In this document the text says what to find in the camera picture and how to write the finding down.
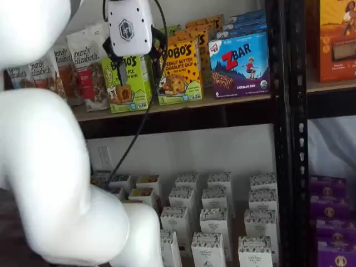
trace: clif kid logo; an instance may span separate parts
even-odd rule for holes
[[[231,50],[221,56],[222,61],[226,61],[226,69],[230,70],[237,67],[238,59],[242,56],[246,56],[251,53],[250,45],[248,43],[244,44],[243,47],[240,46],[238,50]]]

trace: white wall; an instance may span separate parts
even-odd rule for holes
[[[132,136],[88,140],[93,169],[102,169],[99,147],[107,146],[116,164],[131,140]],[[142,135],[120,173],[160,174],[169,188],[182,172],[232,171],[235,200],[246,201],[249,176],[274,170],[272,125],[256,125]]]

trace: blue z bar box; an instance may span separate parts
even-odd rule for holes
[[[217,98],[270,92],[268,40],[265,31],[209,42]]]

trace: snack bag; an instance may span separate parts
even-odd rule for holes
[[[9,74],[14,89],[36,87],[28,65],[8,68],[7,73]]]
[[[83,104],[80,87],[78,85],[78,74],[68,45],[61,44],[54,46],[53,51],[60,72],[60,78],[62,79],[63,87],[65,88],[68,104],[70,106]]]
[[[63,99],[66,99],[65,89],[63,87],[60,73],[53,49],[30,65],[34,83],[38,88],[51,90]]]
[[[107,36],[107,23],[93,25],[67,36],[87,111],[108,108],[104,73],[101,67],[101,60],[107,57],[102,47]]]

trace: black cable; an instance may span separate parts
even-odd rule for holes
[[[109,183],[112,181],[116,171],[118,170],[118,168],[120,168],[121,164],[123,163],[123,161],[125,160],[125,158],[127,157],[128,153],[130,152],[130,150],[132,149],[133,145],[135,144],[137,138],[139,137],[144,125],[145,125],[145,122],[149,116],[149,111],[152,107],[152,103],[153,103],[153,100],[154,98],[156,97],[158,91],[160,90],[160,80],[162,79],[162,75],[163,75],[163,71],[166,67],[166,63],[167,63],[167,55],[168,55],[168,32],[167,32],[167,24],[166,24],[166,18],[165,18],[165,15],[163,14],[163,10],[162,10],[162,7],[161,5],[159,4],[158,0],[155,0],[156,2],[156,5],[158,7],[158,9],[160,10],[160,13],[161,13],[161,17],[162,17],[162,20],[163,20],[163,26],[164,26],[164,29],[165,29],[165,36],[166,36],[166,49],[165,49],[165,52],[163,53],[163,64],[162,64],[162,71],[161,71],[161,77],[158,81],[158,83],[155,85],[156,87],[156,90],[151,98],[151,101],[149,103],[149,106],[147,107],[147,110],[144,114],[144,118],[142,119],[141,121],[141,124],[140,124],[140,127],[139,129],[137,130],[136,132],[136,135],[135,137],[132,139],[130,145],[128,146],[128,148],[126,149],[125,153],[122,155],[121,157],[121,160],[118,162],[118,164],[115,166],[115,168],[111,171],[111,173],[109,174],[108,178],[107,178],[107,185],[109,185]]]

